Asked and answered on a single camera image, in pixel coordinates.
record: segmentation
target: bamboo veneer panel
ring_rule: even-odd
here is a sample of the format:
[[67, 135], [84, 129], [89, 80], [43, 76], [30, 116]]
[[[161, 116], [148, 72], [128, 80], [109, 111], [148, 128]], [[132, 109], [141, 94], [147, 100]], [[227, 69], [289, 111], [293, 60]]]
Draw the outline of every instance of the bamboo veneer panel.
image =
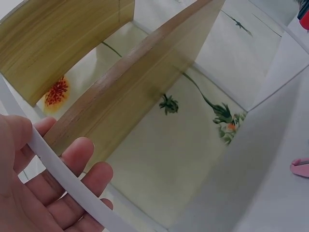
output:
[[105, 160], [195, 60], [224, 0], [198, 0], [150, 34], [96, 81], [45, 135], [61, 154], [80, 136]]
[[1, 21], [0, 71], [34, 106], [133, 14], [134, 0], [24, 1]]

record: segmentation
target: white wall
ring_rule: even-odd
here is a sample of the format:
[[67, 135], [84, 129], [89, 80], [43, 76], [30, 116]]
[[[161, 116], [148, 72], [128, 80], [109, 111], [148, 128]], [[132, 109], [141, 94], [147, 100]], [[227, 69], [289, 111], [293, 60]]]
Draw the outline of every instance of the white wall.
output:
[[248, 114], [228, 152], [171, 232], [234, 231], [277, 158], [299, 87], [300, 78], [294, 79]]
[[[308, 64], [285, 35], [259, 94], [269, 96]], [[171, 232], [305, 232], [307, 179], [289, 171], [308, 156], [309, 68], [252, 110]]]
[[286, 26], [292, 21], [299, 8], [294, 0], [250, 0], [267, 14], [279, 19]]

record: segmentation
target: floral painting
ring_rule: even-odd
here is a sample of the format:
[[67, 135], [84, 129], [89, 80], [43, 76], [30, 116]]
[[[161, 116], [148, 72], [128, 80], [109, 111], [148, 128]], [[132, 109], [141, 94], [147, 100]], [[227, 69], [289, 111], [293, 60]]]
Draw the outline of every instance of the floral painting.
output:
[[[182, 74], [197, 87], [207, 105], [212, 108], [215, 114], [215, 118], [212, 121], [218, 124], [218, 135], [225, 145], [229, 145], [245, 120], [247, 113], [243, 112], [232, 116], [227, 104], [222, 103], [222, 105], [218, 105], [211, 103], [202, 93], [197, 83], [187, 73], [182, 72]], [[172, 96], [167, 97], [166, 94], [163, 95], [163, 102], [159, 106], [161, 109], [164, 108], [166, 115], [177, 113], [179, 109], [178, 101], [173, 99]]]
[[44, 95], [44, 113], [55, 113], [70, 95], [70, 84], [65, 76], [58, 80]]

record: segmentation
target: red flower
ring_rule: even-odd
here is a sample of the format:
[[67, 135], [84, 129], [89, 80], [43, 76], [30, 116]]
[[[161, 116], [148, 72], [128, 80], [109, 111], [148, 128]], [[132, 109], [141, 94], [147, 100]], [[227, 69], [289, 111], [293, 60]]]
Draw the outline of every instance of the red flower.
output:
[[56, 112], [69, 97], [70, 85], [63, 76], [58, 80], [44, 96], [44, 111], [47, 113]]

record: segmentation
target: white paper strip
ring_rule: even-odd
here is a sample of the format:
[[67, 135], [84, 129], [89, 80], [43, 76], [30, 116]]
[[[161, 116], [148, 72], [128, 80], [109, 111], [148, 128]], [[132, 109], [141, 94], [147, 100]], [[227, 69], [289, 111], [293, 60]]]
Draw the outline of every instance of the white paper strip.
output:
[[[0, 100], [9, 115], [26, 117], [1, 73]], [[110, 232], [137, 232], [131, 225], [109, 209], [67, 168], [35, 128], [33, 128], [33, 136], [28, 145], [69, 195], [106, 229]]]

